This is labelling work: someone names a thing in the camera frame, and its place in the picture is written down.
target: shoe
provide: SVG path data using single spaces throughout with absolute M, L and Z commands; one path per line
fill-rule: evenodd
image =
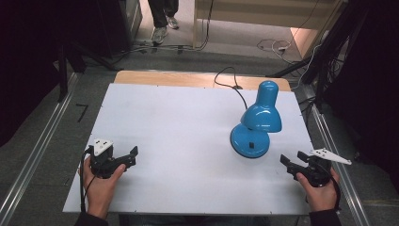
M 152 34 L 152 42 L 156 44 L 162 44 L 167 34 L 168 30 L 166 27 L 155 27 Z
M 172 29 L 178 29 L 179 24 L 177 23 L 177 20 L 174 17 L 168 17 L 168 25 Z

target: human hand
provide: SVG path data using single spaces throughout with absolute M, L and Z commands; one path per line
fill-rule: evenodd
M 115 169 L 110 178 L 102 179 L 96 177 L 91 172 L 90 157 L 85 160 L 83 181 L 85 191 L 88 195 L 88 214 L 106 219 L 109 204 L 112 202 L 112 198 L 114 197 L 117 181 L 124 173 L 125 168 L 126 166 L 121 164 L 117 169 Z
M 338 183 L 340 176 L 331 168 L 331 175 Z M 308 178 L 302 173 L 297 173 L 296 178 L 306 191 L 309 206 L 312 212 L 334 209 L 337 201 L 337 192 L 334 183 L 330 180 L 325 186 L 313 187 L 309 184 Z

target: white table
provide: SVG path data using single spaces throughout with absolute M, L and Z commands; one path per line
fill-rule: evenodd
M 256 90 L 241 90 L 248 106 Z M 279 162 L 309 153 L 311 140 L 295 95 L 281 91 L 282 131 L 270 149 L 247 159 L 230 144 L 245 108 L 231 89 L 111 84 L 92 130 L 114 141 L 114 156 L 138 146 L 136 165 L 120 178 L 110 212 L 173 215 L 307 215 L 305 193 Z M 64 212 L 80 212 L 76 174 Z

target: lamp base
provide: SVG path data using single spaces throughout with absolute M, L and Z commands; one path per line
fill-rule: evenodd
M 240 123 L 232 129 L 230 142 L 243 157 L 258 158 L 269 150 L 270 138 L 266 132 L 250 130 Z

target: metal rail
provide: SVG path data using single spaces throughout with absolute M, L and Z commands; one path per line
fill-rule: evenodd
M 310 85 L 303 85 L 303 90 L 307 98 L 314 96 L 314 91 Z M 327 123 L 323 114 L 320 114 L 317 107 L 314 105 L 311 109 L 312 115 L 317 123 L 320 130 L 320 134 L 326 145 L 326 148 L 331 152 L 340 155 L 337 146 L 334 143 L 331 133 L 327 127 Z M 371 225 L 369 219 L 367 218 L 366 212 L 364 211 L 363 205 L 360 201 L 359 195 L 355 186 L 352 184 L 349 173 L 346 166 L 342 163 L 333 162 L 333 167 L 340 175 L 340 186 L 342 188 L 343 194 L 346 197 L 346 201 L 352 212 L 352 217 L 354 218 L 356 225 L 359 226 L 369 226 Z
M 26 162 L 24 163 L 23 169 L 9 189 L 8 194 L 1 205 L 0 225 L 8 225 L 9 221 L 11 220 L 11 217 L 14 214 L 18 203 L 20 202 L 24 192 L 26 191 L 26 188 L 30 180 L 32 179 L 32 176 L 35 173 L 35 170 L 38 167 L 39 162 L 41 161 L 41 158 L 43 157 L 44 152 L 47 149 L 47 146 L 53 136 L 54 131 L 58 126 L 58 123 L 64 115 L 65 109 L 67 108 L 71 100 L 77 81 L 77 74 L 73 73 L 69 80 L 70 92 L 61 103 L 58 103 L 56 105 L 56 108 L 52 116 L 50 117 L 50 120 L 48 120 L 43 132 L 41 133 L 38 142 L 36 143 Z

